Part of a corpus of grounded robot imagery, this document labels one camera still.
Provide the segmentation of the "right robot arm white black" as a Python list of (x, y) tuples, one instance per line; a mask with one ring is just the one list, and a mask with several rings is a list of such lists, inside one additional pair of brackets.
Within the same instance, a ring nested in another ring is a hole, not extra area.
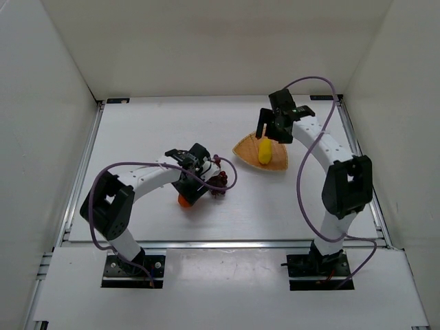
[(310, 107), (296, 105), (288, 89), (271, 93), (269, 102), (270, 109), (260, 110), (256, 138), (265, 136), (280, 144), (297, 140), (321, 165), (326, 175), (321, 193), (325, 214), (311, 249), (336, 256), (353, 220), (373, 198), (372, 161), (348, 152), (325, 132)]

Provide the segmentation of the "orange fake mandarin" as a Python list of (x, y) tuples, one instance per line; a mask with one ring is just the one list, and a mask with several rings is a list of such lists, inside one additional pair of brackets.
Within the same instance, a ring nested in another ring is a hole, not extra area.
[(193, 205), (192, 205), (190, 202), (188, 202), (188, 201), (187, 201), (182, 195), (179, 195), (179, 196), (178, 196), (177, 201), (178, 201), (179, 205), (180, 205), (182, 208), (190, 208), (190, 207), (193, 206)]

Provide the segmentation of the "yellow fake lemon fruit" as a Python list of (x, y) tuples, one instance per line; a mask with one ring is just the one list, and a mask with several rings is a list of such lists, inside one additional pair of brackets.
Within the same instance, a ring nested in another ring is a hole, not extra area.
[(269, 139), (261, 140), (258, 146), (258, 162), (267, 165), (272, 160), (272, 143)]

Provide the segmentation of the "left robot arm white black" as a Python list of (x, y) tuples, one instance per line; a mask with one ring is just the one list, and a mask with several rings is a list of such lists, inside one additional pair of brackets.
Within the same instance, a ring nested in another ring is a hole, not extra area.
[(80, 215), (99, 250), (111, 250), (125, 265), (139, 267), (145, 253), (129, 230), (134, 203), (170, 184), (192, 206), (212, 188), (212, 178), (220, 172), (219, 160), (198, 143), (189, 150), (173, 148), (154, 162), (117, 163), (94, 179)]

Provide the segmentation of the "purple fake grape bunch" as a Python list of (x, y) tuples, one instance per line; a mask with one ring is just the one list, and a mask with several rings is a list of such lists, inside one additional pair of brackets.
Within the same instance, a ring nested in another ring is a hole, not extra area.
[[(214, 158), (219, 158), (219, 156), (217, 154), (214, 154)], [(211, 177), (208, 181), (206, 181), (206, 183), (209, 186), (215, 186), (217, 188), (225, 188), (228, 183), (228, 175), (224, 170), (221, 170), (221, 172), (217, 176)]]

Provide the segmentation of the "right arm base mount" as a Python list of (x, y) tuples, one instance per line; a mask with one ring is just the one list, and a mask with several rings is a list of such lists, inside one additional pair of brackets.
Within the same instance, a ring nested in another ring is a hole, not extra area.
[(288, 254), (280, 264), (287, 269), (291, 292), (351, 291), (355, 289), (348, 258), (342, 253), (330, 265), (318, 268), (312, 264), (309, 255)]

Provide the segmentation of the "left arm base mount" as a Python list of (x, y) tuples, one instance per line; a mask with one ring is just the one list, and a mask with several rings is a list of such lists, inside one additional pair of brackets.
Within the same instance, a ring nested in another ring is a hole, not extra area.
[(166, 265), (165, 254), (146, 254), (139, 267), (120, 260), (115, 254), (106, 256), (102, 271), (101, 288), (113, 289), (162, 289)]

